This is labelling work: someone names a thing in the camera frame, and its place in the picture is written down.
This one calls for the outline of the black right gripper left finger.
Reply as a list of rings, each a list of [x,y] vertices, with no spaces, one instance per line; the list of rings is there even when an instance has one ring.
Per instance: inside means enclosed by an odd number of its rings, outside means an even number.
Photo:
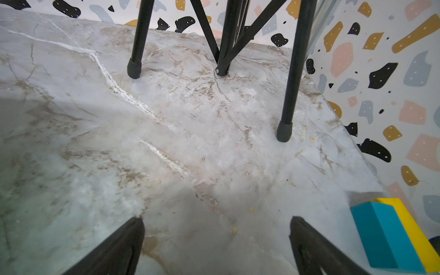
[[[133,275],[144,240],[144,223],[132,217],[106,238],[66,275]]]

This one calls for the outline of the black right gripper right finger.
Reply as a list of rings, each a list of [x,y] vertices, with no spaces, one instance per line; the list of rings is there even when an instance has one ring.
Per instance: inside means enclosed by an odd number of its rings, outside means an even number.
[[[300,275],[367,274],[304,218],[292,217],[290,229],[289,239]]]

